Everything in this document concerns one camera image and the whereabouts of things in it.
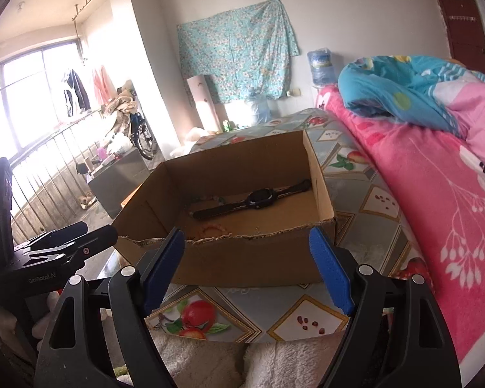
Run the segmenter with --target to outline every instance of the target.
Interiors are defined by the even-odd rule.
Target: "wall socket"
[[[290,98],[291,96],[302,96],[302,92],[298,87],[296,89],[288,90],[286,94],[288,98]]]

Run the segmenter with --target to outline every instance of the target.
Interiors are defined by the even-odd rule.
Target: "wooden door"
[[[451,56],[470,70],[485,73],[485,33],[476,0],[438,0]]]

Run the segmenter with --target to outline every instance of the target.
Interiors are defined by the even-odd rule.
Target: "cardboard box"
[[[310,178],[312,189],[261,210],[245,209],[198,221],[191,211],[245,199],[262,188]],[[224,228],[205,230],[205,224]],[[316,154],[304,131],[256,138],[161,163],[113,222],[115,247],[132,264],[157,248],[173,227],[187,238],[173,283],[200,286],[289,286],[321,281],[309,251],[309,230],[334,239],[334,211]],[[135,243],[134,241],[156,240]]]

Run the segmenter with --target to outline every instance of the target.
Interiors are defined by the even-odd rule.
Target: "metal railing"
[[[97,154],[104,136],[100,120],[98,111],[88,113],[10,160],[11,226],[16,245],[74,223],[82,215],[79,197],[90,189],[76,164]]]

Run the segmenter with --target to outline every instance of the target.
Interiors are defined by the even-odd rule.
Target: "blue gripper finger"
[[[352,315],[356,305],[350,295],[350,279],[332,251],[330,241],[318,228],[312,228],[309,233],[309,248],[332,301],[345,315]]]
[[[160,247],[159,256],[149,275],[143,281],[145,316],[162,304],[166,291],[185,253],[185,234],[176,228],[169,233]]]

